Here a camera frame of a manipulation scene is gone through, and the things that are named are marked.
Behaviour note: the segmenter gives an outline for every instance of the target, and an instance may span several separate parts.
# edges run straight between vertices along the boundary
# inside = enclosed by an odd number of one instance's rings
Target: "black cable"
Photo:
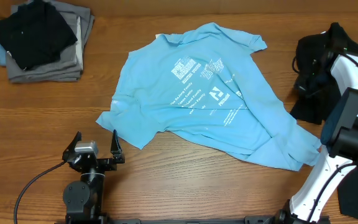
[[[20,193],[19,197],[16,200],[16,204],[15,204],[15,209],[13,210],[13,222],[14,224],[17,224],[17,208],[19,208],[19,203],[20,200],[22,199],[25,191],[30,187],[30,185],[32,185],[32,183],[34,183],[38,178],[42,177],[43,175],[49,173],[50,171],[61,167],[62,165],[64,165],[66,163],[66,161],[63,161],[57,165],[55,165],[54,167],[50,168],[49,170],[45,170],[42,173],[40,173],[39,175],[37,175],[36,177],[34,177],[22,190],[22,192]]]
[[[295,68],[296,56],[292,59],[292,70],[299,74],[299,71]]]
[[[355,166],[354,163],[351,164],[345,164],[341,167],[338,167],[335,172],[329,177],[329,179],[326,181],[326,183],[324,184],[323,188],[320,190],[319,194],[317,195],[316,200],[314,200],[314,204],[313,204],[313,208],[310,211],[309,217],[308,217],[308,222],[310,222],[311,217],[314,214],[314,211],[316,210],[317,204],[320,201],[321,196],[323,195],[324,191],[326,190],[328,184],[330,183],[330,181],[333,180],[333,178],[335,177],[336,174],[338,174],[343,168],[349,167],[349,166]]]

